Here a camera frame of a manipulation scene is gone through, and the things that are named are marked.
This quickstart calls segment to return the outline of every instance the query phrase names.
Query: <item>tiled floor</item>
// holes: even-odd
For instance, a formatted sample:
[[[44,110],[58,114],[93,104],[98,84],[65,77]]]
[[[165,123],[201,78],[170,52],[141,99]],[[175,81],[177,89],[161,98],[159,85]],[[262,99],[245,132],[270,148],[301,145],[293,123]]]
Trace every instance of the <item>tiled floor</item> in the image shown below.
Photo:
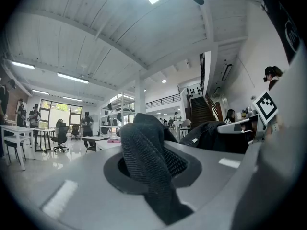
[[[0,159],[0,173],[10,190],[21,191],[25,195],[29,195],[31,188],[36,182],[48,178],[55,170],[59,170],[67,166],[72,160],[78,159],[85,155],[86,148],[82,140],[71,140],[69,137],[65,143],[69,148],[65,153],[53,152],[53,142],[51,141],[52,151],[47,154],[43,152],[35,152],[35,160],[24,160],[25,171],[20,169],[18,160],[16,159],[14,148],[9,147],[11,164],[6,165],[4,159]],[[26,157],[31,154],[30,147],[25,145],[24,148]]]

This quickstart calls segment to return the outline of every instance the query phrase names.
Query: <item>woman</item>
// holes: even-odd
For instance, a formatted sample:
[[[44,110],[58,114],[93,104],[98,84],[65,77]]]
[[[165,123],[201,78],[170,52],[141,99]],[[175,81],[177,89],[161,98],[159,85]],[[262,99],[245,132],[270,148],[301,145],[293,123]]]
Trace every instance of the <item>woman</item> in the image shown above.
[[[275,83],[279,80],[279,78],[283,75],[283,72],[277,67],[267,67],[264,71],[265,77],[263,80],[265,82],[269,81],[269,90],[275,85]]]
[[[18,101],[20,105],[18,111],[15,112],[17,114],[17,126],[27,127],[25,123],[26,110],[24,108],[24,101],[23,99],[19,99]]]
[[[235,116],[236,116],[235,111],[232,110],[232,109],[229,109],[224,122],[227,123],[227,124],[234,123],[235,122]]]

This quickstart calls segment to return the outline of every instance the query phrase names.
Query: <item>table leg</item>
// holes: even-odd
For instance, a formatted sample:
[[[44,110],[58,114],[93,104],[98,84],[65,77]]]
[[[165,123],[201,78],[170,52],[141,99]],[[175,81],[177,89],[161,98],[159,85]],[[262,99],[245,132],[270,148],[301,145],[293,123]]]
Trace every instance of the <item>table leg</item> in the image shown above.
[[[20,160],[20,167],[23,171],[25,171],[23,154],[21,152],[21,146],[20,146],[20,137],[18,133],[16,134],[16,137],[17,137],[17,153]]]
[[[43,131],[44,133],[44,143],[45,143],[45,151],[47,150],[47,144],[46,144],[46,137],[45,137],[45,131]]]
[[[4,128],[1,128],[1,136],[2,136],[3,156],[5,157],[6,165],[9,166],[9,158],[8,158],[8,155],[5,152],[6,149],[5,149],[5,142],[4,142]]]
[[[31,135],[31,143],[34,144],[33,143],[33,131],[30,132],[30,135]],[[35,159],[35,156],[34,156],[34,146],[31,147],[31,153],[32,153],[33,159]]]
[[[49,132],[47,132],[47,137],[48,137],[49,148],[51,149],[51,146],[50,146],[50,138],[49,138]]]

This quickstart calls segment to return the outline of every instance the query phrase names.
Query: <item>white column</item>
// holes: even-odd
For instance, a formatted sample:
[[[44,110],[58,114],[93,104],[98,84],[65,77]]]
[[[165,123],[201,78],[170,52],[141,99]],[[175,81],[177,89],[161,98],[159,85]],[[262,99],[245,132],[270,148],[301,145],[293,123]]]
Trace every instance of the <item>white column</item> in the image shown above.
[[[138,72],[135,79],[135,114],[146,113],[144,90],[144,79],[140,78],[140,72]]]

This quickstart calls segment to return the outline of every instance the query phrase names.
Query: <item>gray fabric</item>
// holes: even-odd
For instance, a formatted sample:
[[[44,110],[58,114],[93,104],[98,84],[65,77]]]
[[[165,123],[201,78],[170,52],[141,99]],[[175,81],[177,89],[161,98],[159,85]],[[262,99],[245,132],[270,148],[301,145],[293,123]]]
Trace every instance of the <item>gray fabric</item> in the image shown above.
[[[157,118],[137,114],[119,132],[130,177],[148,186],[145,200],[160,219],[172,224],[191,214],[178,199],[165,161],[164,141],[176,142],[170,131]]]

